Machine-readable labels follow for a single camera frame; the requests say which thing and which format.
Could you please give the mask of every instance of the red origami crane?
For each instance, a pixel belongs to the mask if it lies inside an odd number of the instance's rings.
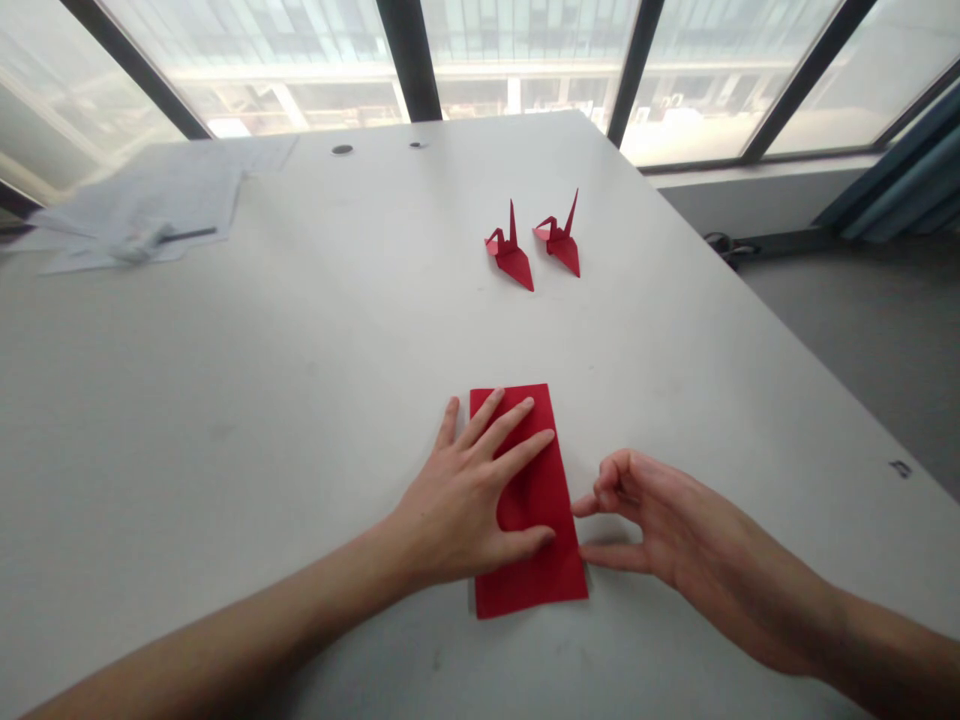
[[[504,240],[503,230],[497,228],[485,242],[487,252],[497,259],[497,267],[533,292],[530,261],[526,253],[517,245],[517,223],[513,219],[513,200],[510,201],[510,240]]]
[[[551,215],[533,229],[534,234],[547,243],[547,252],[550,255],[556,255],[557,259],[570,268],[577,277],[580,277],[580,254],[577,252],[576,240],[570,237],[570,228],[573,227],[573,211],[577,209],[579,194],[580,190],[577,189],[576,195],[573,196],[573,207],[570,208],[566,227],[561,229],[557,225],[557,219]]]

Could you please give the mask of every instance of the forearm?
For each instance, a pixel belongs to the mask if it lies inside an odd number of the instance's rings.
[[[960,712],[960,643],[842,592],[846,628],[820,679],[879,718]]]
[[[401,552],[375,528],[118,660],[27,718],[199,718],[236,707],[414,589]]]

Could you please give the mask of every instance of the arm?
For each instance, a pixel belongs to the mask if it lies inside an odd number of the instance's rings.
[[[544,526],[505,533],[507,482],[553,440],[543,431],[494,460],[533,407],[486,428],[490,395],[459,438],[452,398],[433,453],[381,523],[285,580],[118,660],[30,713],[65,717],[207,718],[255,699],[338,637],[429,585],[489,572],[553,540]]]
[[[880,717],[960,709],[960,643],[831,585],[689,475],[620,450],[572,509],[643,529],[640,544],[582,546],[584,560],[655,575],[764,665],[816,677]]]

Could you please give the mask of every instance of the white table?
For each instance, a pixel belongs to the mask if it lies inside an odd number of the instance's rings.
[[[579,280],[530,232],[577,187]],[[510,198],[533,294],[484,251]],[[550,384],[573,497],[641,448],[828,579],[960,635],[958,506],[577,113],[305,135],[244,184],[226,243],[127,272],[44,262],[0,268],[2,717],[366,528],[447,396],[495,384]],[[649,577],[590,582],[487,622],[467,583],[409,598],[274,716],[858,714]]]

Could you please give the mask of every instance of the blue curtain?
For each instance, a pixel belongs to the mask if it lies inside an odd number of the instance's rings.
[[[960,223],[960,85],[814,221],[881,243]]]

